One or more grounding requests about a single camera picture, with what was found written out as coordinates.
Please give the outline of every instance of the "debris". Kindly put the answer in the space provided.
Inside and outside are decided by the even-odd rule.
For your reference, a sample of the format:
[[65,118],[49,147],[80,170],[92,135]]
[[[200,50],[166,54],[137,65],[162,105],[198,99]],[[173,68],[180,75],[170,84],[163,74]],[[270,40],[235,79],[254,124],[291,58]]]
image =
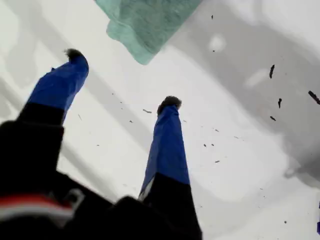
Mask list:
[[273,64],[271,69],[270,69],[270,73],[269,73],[270,79],[272,79],[272,75],[274,74],[274,70],[275,70],[275,65]]
[[309,95],[313,98],[313,100],[315,100],[315,102],[316,102],[317,104],[320,105],[320,100],[319,100],[319,98],[317,97],[317,95],[315,95],[312,91],[309,91]]
[[145,109],[142,109],[142,111],[146,112],[147,114],[152,114],[152,111],[147,111]]
[[279,101],[278,101],[279,108],[281,108],[281,102],[282,102],[282,98],[279,98]]

